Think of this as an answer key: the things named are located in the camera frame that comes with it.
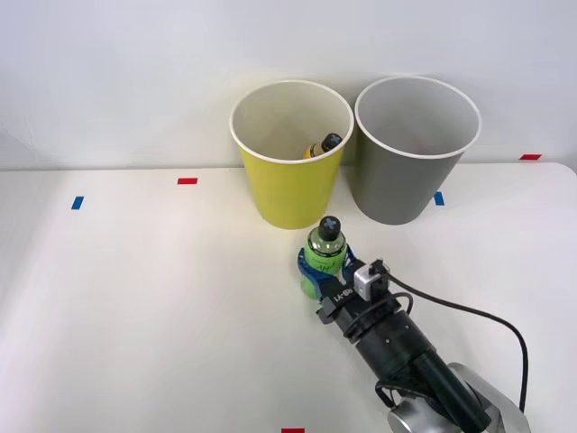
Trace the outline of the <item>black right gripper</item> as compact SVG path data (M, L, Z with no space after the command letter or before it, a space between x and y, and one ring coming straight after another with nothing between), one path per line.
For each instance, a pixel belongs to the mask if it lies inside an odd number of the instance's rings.
M386 281L376 281L370 300L364 300L353 286L355 272L362 266L350 245L346 247L341 274L342 284L332 273L319 271L307 261L306 247L298 252L297 265L307 289L303 291L318 304L316 314L322 323L336 322L344 337L395 335L402 328L402 311Z

